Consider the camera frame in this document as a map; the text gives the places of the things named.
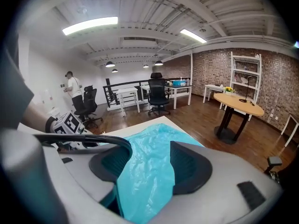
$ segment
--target yellow flowers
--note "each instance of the yellow flowers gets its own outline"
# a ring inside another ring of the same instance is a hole
[[[231,88],[231,87],[229,87],[229,86],[227,86],[227,87],[225,87],[225,91],[234,92],[234,89]]]

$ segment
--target black pants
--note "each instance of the black pants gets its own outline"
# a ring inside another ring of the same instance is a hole
[[[72,98],[72,101],[73,101],[73,104],[74,104],[74,107],[76,109],[76,111],[81,111],[81,110],[84,110],[85,107],[84,107],[84,104],[83,104],[83,99],[82,99],[82,95],[78,95],[74,98]],[[84,121],[84,115],[80,115],[79,118]]]

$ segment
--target man in white shirt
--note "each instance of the man in white shirt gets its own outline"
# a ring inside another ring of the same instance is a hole
[[[82,91],[80,89],[82,86],[80,85],[79,80],[73,76],[71,71],[68,71],[65,77],[68,78],[68,88],[65,88],[64,92],[69,91],[71,93],[71,99],[76,111],[84,110],[85,107],[83,104]]]

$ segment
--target wooden floor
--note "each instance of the wooden floor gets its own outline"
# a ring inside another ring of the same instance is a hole
[[[207,148],[236,154],[261,171],[268,167],[269,156],[279,156],[283,162],[282,166],[273,169],[275,171],[285,168],[295,157],[297,145],[294,142],[291,141],[284,147],[286,137],[254,117],[247,122],[238,141],[228,145],[217,139],[214,134],[215,126],[220,125],[224,115],[224,111],[219,109],[219,102],[202,103],[202,97],[192,95],[191,104],[187,105],[188,97],[180,97],[177,100],[177,109],[174,110],[173,100],[170,101],[166,109],[171,111],[171,114],[166,117]],[[107,112],[103,117],[103,123],[99,122],[99,128],[92,132],[107,133],[157,118],[154,113],[148,115],[147,105],[140,106],[140,113],[135,106],[128,107],[125,111],[125,117],[122,117],[120,110]],[[237,131],[242,120],[238,113],[234,113],[228,127]]]

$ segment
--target black table base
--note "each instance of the black table base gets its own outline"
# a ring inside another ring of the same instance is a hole
[[[230,119],[232,118],[233,112],[234,109],[227,106],[220,126],[217,126],[214,129],[214,133],[216,134],[216,136],[226,144],[236,143],[249,118],[249,114],[246,114],[244,116],[243,122],[241,123],[239,130],[235,134],[231,129],[228,128],[228,124],[230,122]]]
[[[217,126],[214,128],[214,134],[217,135],[217,132],[219,130],[220,126]],[[232,131],[229,128],[224,128],[222,130],[222,132],[220,133],[220,136],[217,136],[222,142],[226,143],[226,144],[234,144],[236,143],[236,140],[234,140],[235,137],[235,132]]]

